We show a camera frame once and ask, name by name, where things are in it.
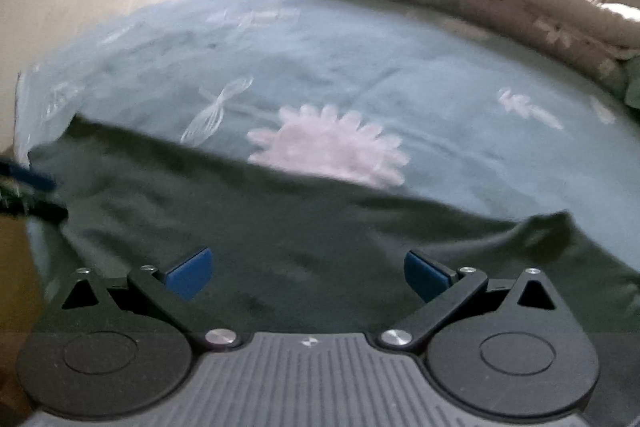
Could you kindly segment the dark green trousers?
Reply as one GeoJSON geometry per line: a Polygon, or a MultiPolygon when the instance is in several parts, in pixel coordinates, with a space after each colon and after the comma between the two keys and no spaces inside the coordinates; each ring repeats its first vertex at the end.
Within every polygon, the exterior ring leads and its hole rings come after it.
{"type": "Polygon", "coordinates": [[[214,277],[198,302],[230,329],[380,329],[420,306],[402,274],[410,249],[504,279],[540,268],[586,331],[639,329],[638,273],[592,243],[566,212],[495,220],[82,118],[29,160],[53,176],[70,213],[64,249],[106,277],[213,251],[214,277]]]}

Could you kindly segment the green floral bed sheet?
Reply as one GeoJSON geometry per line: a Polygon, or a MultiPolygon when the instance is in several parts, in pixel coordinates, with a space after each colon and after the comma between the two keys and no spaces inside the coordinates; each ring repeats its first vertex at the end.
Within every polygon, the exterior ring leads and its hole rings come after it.
{"type": "Polygon", "coordinates": [[[639,128],[553,58],[393,0],[172,0],[43,57],[16,86],[26,157],[75,116],[209,154],[494,218],[570,212],[639,262],[639,128]]]}

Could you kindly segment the green patterned pillow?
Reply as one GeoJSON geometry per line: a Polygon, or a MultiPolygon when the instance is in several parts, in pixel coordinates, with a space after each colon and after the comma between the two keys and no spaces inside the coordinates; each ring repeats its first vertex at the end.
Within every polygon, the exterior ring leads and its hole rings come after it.
{"type": "Polygon", "coordinates": [[[628,77],[625,103],[633,109],[640,109],[640,56],[627,61],[624,69],[628,77]]]}

